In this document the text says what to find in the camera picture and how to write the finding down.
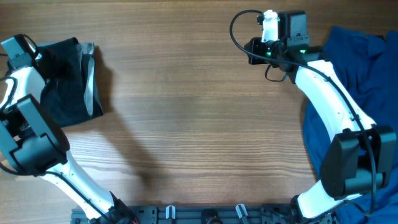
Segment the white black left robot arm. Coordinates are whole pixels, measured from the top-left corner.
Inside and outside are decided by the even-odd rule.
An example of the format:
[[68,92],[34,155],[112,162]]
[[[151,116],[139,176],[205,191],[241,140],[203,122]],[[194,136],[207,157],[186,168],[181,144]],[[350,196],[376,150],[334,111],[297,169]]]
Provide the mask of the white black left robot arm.
[[91,45],[45,46],[10,57],[1,103],[1,169],[47,180],[83,209],[90,223],[119,223],[121,202],[76,162],[63,128],[102,116]]

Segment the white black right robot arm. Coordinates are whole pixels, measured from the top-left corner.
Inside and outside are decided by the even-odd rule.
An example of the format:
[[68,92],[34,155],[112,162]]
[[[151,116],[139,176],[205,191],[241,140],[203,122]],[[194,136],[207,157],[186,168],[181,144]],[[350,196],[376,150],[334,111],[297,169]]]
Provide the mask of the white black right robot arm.
[[304,92],[326,127],[330,146],[320,166],[320,180],[295,196],[291,223],[311,223],[362,195],[375,195],[391,179],[396,135],[379,126],[346,91],[328,54],[311,46],[303,11],[257,11],[262,35],[242,47],[249,63],[285,73]]

